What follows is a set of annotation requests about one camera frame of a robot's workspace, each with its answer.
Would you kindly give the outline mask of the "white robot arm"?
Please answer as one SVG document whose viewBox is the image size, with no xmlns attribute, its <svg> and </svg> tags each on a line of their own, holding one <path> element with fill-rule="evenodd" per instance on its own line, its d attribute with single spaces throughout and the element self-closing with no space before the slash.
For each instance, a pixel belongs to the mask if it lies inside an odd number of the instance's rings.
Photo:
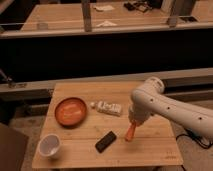
<svg viewBox="0 0 213 171">
<path fill-rule="evenodd" d="M 149 77 L 131 91 L 129 121 L 142 125 L 152 114 L 159 114 L 213 141 L 213 110 L 181 102 L 163 94 L 165 85 L 157 77 Z"/>
</svg>

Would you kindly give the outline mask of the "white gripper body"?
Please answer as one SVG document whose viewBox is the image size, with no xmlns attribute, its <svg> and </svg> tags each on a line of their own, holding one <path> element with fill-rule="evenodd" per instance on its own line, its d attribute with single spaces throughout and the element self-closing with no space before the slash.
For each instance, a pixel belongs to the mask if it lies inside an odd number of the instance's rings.
<svg viewBox="0 0 213 171">
<path fill-rule="evenodd" d="M 137 126 L 142 125 L 150 117 L 150 112 L 143 108 L 131 105 L 129 107 L 129 121 Z"/>
</svg>

